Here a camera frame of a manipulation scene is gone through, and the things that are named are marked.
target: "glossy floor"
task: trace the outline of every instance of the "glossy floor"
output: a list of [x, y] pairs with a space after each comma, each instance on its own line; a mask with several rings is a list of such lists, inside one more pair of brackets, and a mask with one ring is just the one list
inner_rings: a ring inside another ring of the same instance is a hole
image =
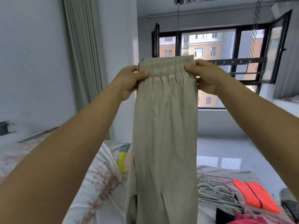
[[277, 200], [280, 190], [286, 187], [276, 171], [247, 138], [198, 137], [197, 165], [250, 170]]

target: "person's left hand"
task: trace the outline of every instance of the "person's left hand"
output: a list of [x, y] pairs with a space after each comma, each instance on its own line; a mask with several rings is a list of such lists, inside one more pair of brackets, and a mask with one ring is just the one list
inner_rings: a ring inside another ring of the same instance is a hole
[[113, 79], [111, 84], [120, 89], [121, 99], [124, 101], [130, 97], [133, 91], [137, 89], [137, 81], [141, 79], [146, 79], [149, 75], [149, 71], [139, 71], [138, 66], [132, 65], [124, 67], [117, 76]]

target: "white pillow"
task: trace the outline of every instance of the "white pillow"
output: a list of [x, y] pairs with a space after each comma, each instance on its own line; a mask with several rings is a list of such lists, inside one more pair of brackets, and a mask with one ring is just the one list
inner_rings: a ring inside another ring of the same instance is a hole
[[122, 176], [110, 149], [103, 143], [62, 224], [89, 223], [109, 192], [121, 182]]

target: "hand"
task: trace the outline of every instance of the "hand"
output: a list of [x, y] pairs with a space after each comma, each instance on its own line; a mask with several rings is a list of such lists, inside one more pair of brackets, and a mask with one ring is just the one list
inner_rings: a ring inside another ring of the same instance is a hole
[[150, 75], [149, 71], [133, 73], [137, 70], [138, 66], [136, 65], [124, 67], [111, 82], [120, 91], [123, 101], [128, 99], [132, 92], [137, 89], [138, 80], [146, 79]]
[[185, 70], [195, 76], [200, 76], [196, 79], [199, 90], [213, 95], [216, 95], [217, 85], [224, 77], [229, 76], [219, 66], [201, 59], [196, 60], [195, 65], [186, 64]]

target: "orange garment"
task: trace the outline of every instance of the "orange garment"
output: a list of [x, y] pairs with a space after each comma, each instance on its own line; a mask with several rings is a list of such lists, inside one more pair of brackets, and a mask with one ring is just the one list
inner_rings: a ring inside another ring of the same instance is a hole
[[251, 206], [262, 208], [273, 213], [281, 214], [270, 194], [256, 182], [241, 182], [238, 179], [233, 180], [236, 188], [243, 194], [246, 203]]

